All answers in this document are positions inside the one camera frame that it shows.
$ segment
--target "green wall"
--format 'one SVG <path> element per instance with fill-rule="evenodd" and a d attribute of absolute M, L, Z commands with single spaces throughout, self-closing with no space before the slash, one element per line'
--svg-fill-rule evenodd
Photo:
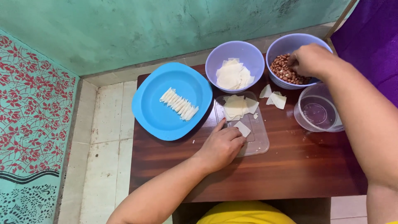
<path fill-rule="evenodd" d="M 78 75 L 335 21 L 349 0 L 3 0 L 0 29 Z"/>

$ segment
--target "blue plastic plate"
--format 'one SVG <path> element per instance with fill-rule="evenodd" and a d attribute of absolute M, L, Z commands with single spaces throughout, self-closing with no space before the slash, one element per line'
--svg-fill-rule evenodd
<path fill-rule="evenodd" d="M 190 121 L 159 102 L 169 89 L 199 106 L 199 111 Z M 131 103 L 133 114 L 140 125 L 155 137 L 173 141 L 186 135 L 202 119 L 213 98 L 209 82 L 194 69 L 177 63 L 167 63 L 150 74 L 137 89 Z"/>

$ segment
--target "hand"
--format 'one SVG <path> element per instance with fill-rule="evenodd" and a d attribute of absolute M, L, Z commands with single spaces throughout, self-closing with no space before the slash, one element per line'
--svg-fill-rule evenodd
<path fill-rule="evenodd" d="M 324 80 L 329 74 L 336 74 L 336 69 L 346 67 L 347 64 L 316 43 L 301 46 L 291 54 L 287 62 L 299 75 L 320 80 Z"/>
<path fill-rule="evenodd" d="M 198 158 L 205 171 L 216 172 L 232 162 L 246 142 L 246 138 L 236 127 L 222 129 L 223 118 L 207 138 L 202 148 L 192 158 Z"/>

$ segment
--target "yellow clothing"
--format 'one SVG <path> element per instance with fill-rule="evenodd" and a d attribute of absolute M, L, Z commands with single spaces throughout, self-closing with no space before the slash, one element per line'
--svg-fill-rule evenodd
<path fill-rule="evenodd" d="M 296 224 L 278 209 L 260 201 L 223 202 L 197 224 Z"/>

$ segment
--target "brown table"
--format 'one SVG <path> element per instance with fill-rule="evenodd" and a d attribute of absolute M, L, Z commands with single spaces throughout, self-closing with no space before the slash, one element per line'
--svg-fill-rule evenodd
<path fill-rule="evenodd" d="M 205 66 L 193 66 L 204 77 Z M 148 75 L 138 77 L 138 86 Z M 184 202 L 265 200 L 364 195 L 367 180 L 349 145 L 345 132 L 309 132 L 293 116 L 302 90 L 285 90 L 273 84 L 268 71 L 248 90 L 257 98 L 270 84 L 273 91 L 287 95 L 284 110 L 259 107 L 270 147 L 267 153 L 236 158 L 226 168 L 210 174 Z M 213 99 L 224 95 L 213 86 Z M 176 141 L 162 141 L 149 134 L 135 120 L 129 193 L 198 151 L 216 125 L 213 104 L 187 135 Z"/>

